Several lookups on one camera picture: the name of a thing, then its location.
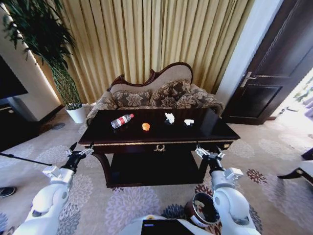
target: lower table shelf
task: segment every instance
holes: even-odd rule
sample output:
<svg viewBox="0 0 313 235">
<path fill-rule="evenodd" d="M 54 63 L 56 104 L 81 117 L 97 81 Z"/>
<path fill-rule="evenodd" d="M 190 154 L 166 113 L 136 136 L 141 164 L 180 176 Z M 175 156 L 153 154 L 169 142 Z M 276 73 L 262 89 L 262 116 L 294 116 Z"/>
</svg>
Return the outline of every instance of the lower table shelf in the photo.
<svg viewBox="0 0 313 235">
<path fill-rule="evenodd" d="M 109 174 L 109 188 L 199 184 L 204 178 L 191 152 L 114 154 Z"/>
</svg>

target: plastic water bottle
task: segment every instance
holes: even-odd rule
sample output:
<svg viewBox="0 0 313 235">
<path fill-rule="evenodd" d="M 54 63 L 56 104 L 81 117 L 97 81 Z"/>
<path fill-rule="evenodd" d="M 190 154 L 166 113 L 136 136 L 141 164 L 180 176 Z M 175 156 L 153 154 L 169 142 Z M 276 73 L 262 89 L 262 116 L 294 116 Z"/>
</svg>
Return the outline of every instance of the plastic water bottle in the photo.
<svg viewBox="0 0 313 235">
<path fill-rule="evenodd" d="M 133 117 L 134 117 L 133 114 L 126 114 L 126 115 L 121 116 L 118 119 L 115 119 L 114 121 L 112 121 L 111 125 L 114 129 L 116 129 L 117 127 L 120 127 L 121 125 L 129 122 Z"/>
</svg>

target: dark wooden door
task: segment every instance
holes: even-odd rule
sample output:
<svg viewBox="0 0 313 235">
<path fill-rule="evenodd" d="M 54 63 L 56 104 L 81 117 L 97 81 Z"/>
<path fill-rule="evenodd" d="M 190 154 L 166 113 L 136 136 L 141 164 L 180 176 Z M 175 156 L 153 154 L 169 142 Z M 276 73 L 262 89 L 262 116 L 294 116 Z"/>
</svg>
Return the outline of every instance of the dark wooden door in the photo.
<svg viewBox="0 0 313 235">
<path fill-rule="evenodd" d="M 313 0 L 285 0 L 223 119 L 263 124 L 313 67 Z"/>
</svg>

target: white plant pot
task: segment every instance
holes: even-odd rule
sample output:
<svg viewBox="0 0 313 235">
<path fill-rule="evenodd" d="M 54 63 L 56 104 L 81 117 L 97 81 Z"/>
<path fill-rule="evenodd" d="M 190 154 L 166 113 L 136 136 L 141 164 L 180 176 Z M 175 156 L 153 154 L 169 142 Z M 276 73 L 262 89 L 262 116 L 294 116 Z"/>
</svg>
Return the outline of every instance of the white plant pot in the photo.
<svg viewBox="0 0 313 235">
<path fill-rule="evenodd" d="M 84 107 L 80 107 L 79 109 L 67 110 L 68 114 L 76 123 L 83 123 L 86 119 L 86 113 Z"/>
</svg>

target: carpet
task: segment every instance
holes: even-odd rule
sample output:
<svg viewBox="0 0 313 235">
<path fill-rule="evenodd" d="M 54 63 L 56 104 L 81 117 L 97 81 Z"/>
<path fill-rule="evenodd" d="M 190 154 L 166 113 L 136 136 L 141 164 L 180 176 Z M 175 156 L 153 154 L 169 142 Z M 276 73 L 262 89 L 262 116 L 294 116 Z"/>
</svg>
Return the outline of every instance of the carpet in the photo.
<svg viewBox="0 0 313 235">
<path fill-rule="evenodd" d="M 297 168 L 300 155 L 313 147 L 313 139 L 308 136 L 313 133 L 312 124 L 305 117 L 285 114 L 260 126 L 230 124 L 241 139 L 225 151 L 222 164 L 245 174 L 237 189 L 248 199 L 261 234 L 313 234 L 313 187 L 304 179 L 276 177 Z M 74 123 L 65 110 L 47 125 L 52 128 L 5 153 L 62 166 L 67 159 L 65 150 L 80 139 L 87 127 Z M 0 157 L 0 187 L 18 188 L 14 195 L 0 199 L 0 234 L 10 235 L 23 223 L 33 197 L 48 185 L 49 179 L 41 173 L 44 167 Z M 115 235 L 134 218 L 147 214 L 186 218 L 184 205 L 195 192 L 211 193 L 210 180 L 207 173 L 203 184 L 198 185 L 106 188 L 102 167 L 90 156 L 78 167 L 69 201 L 59 218 L 58 234 Z M 207 230 L 219 235 L 221 227 L 217 223 Z"/>
</svg>

